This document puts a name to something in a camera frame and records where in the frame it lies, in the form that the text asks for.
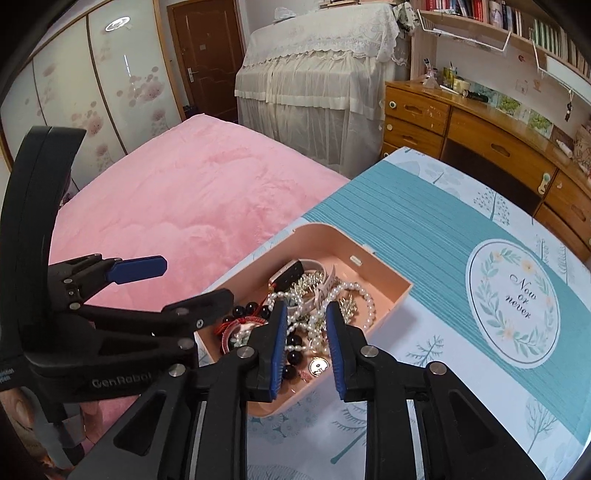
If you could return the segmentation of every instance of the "pink blanket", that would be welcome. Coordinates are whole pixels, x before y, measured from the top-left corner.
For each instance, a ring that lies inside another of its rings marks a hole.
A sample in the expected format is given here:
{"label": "pink blanket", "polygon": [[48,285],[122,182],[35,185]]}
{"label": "pink blanket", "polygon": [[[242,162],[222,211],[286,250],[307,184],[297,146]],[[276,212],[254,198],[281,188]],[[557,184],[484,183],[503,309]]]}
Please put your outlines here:
{"label": "pink blanket", "polygon": [[[347,180],[239,125],[198,115],[117,162],[62,208],[50,263],[162,255],[161,278],[89,303],[160,309],[201,293]],[[129,400],[102,402],[109,426]]]}

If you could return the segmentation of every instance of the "wooden door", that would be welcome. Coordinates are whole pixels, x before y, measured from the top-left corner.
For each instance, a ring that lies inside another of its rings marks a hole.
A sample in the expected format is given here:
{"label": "wooden door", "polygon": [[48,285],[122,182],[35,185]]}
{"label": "wooden door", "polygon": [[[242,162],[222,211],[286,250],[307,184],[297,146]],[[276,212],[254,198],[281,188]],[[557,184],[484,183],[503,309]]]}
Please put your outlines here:
{"label": "wooden door", "polygon": [[244,53],[234,0],[194,0],[168,7],[189,101],[222,120],[238,119],[236,73]]}

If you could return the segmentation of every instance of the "sliding wardrobe door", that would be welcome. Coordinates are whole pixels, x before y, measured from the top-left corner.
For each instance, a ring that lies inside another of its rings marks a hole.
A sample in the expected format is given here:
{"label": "sliding wardrobe door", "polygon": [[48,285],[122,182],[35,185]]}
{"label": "sliding wardrobe door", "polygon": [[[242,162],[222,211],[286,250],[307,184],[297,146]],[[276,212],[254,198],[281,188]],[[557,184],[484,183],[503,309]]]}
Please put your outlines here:
{"label": "sliding wardrobe door", "polygon": [[82,188],[125,155],[96,81],[86,18],[43,48],[33,66],[47,125],[87,131],[72,167]]}
{"label": "sliding wardrobe door", "polygon": [[32,63],[29,63],[14,80],[0,107],[0,116],[8,149],[15,160],[22,139],[31,127],[46,124],[37,99]]}
{"label": "sliding wardrobe door", "polygon": [[138,148],[181,122],[152,0],[113,0],[88,16],[90,44],[115,128]]}

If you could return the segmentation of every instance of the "wooden desk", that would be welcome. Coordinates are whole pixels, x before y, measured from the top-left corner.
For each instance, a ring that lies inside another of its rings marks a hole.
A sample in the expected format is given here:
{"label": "wooden desk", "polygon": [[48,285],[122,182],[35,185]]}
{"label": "wooden desk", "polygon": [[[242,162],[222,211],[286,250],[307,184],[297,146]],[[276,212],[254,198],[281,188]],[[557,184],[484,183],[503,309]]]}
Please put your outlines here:
{"label": "wooden desk", "polygon": [[387,83],[385,111],[383,156],[410,147],[438,158],[534,216],[583,262],[591,257],[591,183],[552,142],[485,103],[416,82]]}

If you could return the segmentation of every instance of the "blue patterned tablecloth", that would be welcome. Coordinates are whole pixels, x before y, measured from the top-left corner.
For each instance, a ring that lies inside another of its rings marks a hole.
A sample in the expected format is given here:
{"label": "blue patterned tablecloth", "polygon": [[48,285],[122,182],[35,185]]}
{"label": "blue patterned tablecloth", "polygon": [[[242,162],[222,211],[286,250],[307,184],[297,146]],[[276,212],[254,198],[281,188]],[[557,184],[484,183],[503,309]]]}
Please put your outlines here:
{"label": "blue patterned tablecloth", "polygon": [[[589,270],[495,191],[403,149],[211,288],[308,222],[336,226],[414,283],[371,342],[400,361],[448,364],[546,478],[562,479],[591,431]],[[363,478],[365,405],[342,403],[332,378],[321,379],[289,410],[249,419],[249,480]]]}

